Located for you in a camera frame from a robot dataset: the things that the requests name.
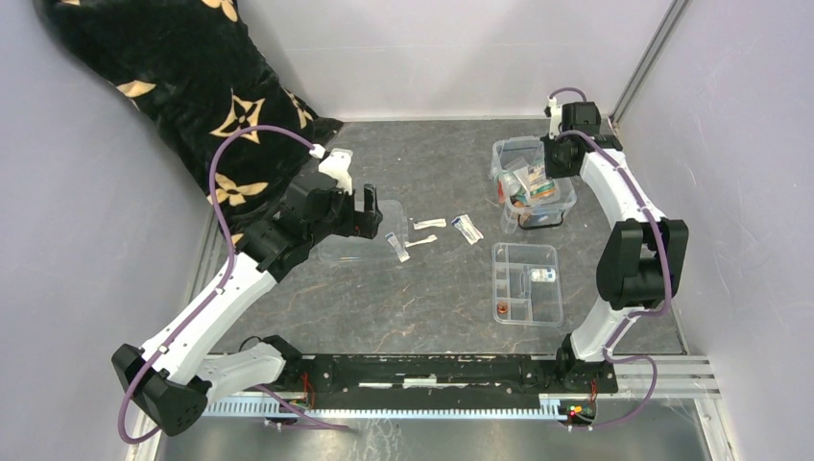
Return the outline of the clear box lid black handle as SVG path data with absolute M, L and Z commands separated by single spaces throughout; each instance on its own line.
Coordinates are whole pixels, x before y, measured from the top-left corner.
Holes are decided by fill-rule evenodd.
M 379 203 L 383 221 L 374 239 L 362 237 L 328 236 L 317 247 L 317 255 L 323 263 L 350 263 L 394 259 L 396 250 L 388 242 L 392 233 L 400 243 L 408 238 L 408 217 L 402 203 L 397 200 L 382 200 Z

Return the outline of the clear plastic storage box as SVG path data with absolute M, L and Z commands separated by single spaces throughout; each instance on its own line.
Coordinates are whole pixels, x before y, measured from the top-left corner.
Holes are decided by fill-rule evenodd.
M 554 180 L 546 175 L 538 136 L 494 142 L 490 176 L 503 206 L 500 229 L 507 234 L 559 227 L 577 202 L 570 179 Z

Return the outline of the white bottle green label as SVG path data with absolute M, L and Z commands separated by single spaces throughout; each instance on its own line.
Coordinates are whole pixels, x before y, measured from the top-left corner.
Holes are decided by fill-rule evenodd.
M 503 172 L 498 178 L 499 182 L 499 196 L 505 200 L 516 196 L 523 190 L 523 185 L 513 172 Z

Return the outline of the white plaster strip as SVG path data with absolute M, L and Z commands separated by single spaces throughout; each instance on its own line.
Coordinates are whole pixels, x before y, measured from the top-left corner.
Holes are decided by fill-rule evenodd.
M 413 229 L 416 231 L 425 230 L 430 228 L 445 228 L 447 226 L 447 221 L 443 218 L 437 219 L 430 219 L 424 221 L 414 221 L 413 222 Z

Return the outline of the clear compartment organizer tray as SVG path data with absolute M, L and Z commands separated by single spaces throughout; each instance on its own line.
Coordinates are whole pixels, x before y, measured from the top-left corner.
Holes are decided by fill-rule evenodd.
M 550 245 L 498 242 L 492 246 L 493 318 L 499 324 L 560 328 L 564 322 L 563 294 L 557 250 Z M 553 283 L 531 282 L 533 268 L 551 267 L 557 271 Z M 495 313 L 498 303 L 506 303 L 508 319 Z

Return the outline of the colourful bandage packet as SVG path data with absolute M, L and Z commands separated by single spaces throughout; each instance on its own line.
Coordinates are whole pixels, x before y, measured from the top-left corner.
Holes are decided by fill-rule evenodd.
M 527 204 L 549 204 L 557 201 L 561 196 L 556 182 L 546 175 L 543 162 L 521 166 L 514 171 L 514 174 L 523 185 L 523 190 L 516 196 Z

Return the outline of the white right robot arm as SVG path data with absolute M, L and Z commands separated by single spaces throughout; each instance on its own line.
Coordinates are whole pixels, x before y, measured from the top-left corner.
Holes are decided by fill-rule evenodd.
M 545 136 L 541 145 L 547 176 L 581 178 L 610 225 L 595 274 L 598 298 L 556 356 L 557 384 L 578 392 L 616 363 L 613 350 L 631 326 L 669 312 L 679 290 L 689 229 L 647 197 L 622 151 L 603 148 L 579 131 Z

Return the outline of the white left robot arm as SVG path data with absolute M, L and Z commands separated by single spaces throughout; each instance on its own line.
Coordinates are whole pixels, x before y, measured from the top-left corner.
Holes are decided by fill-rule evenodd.
M 301 366 L 272 341 L 210 359 L 208 353 L 243 313 L 275 288 L 330 235 L 373 239 L 383 214 L 367 183 L 363 201 L 337 181 L 300 174 L 283 198 L 228 248 L 215 279 L 167 327 L 140 346 L 121 345 L 113 369 L 125 392 L 120 411 L 135 403 L 154 423 L 152 435 L 177 436 L 212 402 L 258 385 L 294 389 Z

